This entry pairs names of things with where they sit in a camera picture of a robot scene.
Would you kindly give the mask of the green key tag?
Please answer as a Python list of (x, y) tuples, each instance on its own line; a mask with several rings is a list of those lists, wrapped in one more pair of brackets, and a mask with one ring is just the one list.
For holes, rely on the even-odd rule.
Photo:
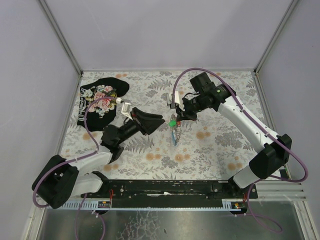
[(168, 123), (168, 125), (169, 125), (170, 127), (174, 127), (174, 126), (176, 126), (176, 124), (177, 124), (177, 122), (176, 122), (175, 120), (171, 120), (171, 121)]

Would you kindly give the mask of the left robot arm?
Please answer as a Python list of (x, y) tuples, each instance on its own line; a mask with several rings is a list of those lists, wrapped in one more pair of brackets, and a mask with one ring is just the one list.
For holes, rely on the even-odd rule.
[(58, 154), (51, 157), (31, 186), (33, 203), (41, 207), (37, 202), (40, 197), (46, 206), (58, 209), (69, 198), (98, 192), (103, 180), (94, 169), (116, 161), (124, 150), (121, 144), (136, 133), (150, 135), (165, 123), (162, 115), (136, 107), (129, 115), (122, 126), (109, 124), (103, 128), (101, 143), (94, 152), (74, 159)]

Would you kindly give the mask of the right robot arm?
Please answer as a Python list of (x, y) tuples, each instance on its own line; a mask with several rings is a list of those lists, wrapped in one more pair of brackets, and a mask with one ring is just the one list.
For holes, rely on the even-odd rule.
[(258, 180), (265, 180), (289, 160), (292, 139), (263, 124), (253, 116), (236, 96), (236, 92), (225, 82), (215, 85), (203, 72), (190, 80), (195, 97), (187, 99), (173, 89), (167, 104), (176, 109), (177, 120), (197, 119), (197, 114), (206, 109), (213, 109), (231, 121), (247, 138), (256, 156), (248, 166), (240, 170), (229, 181), (244, 189)]

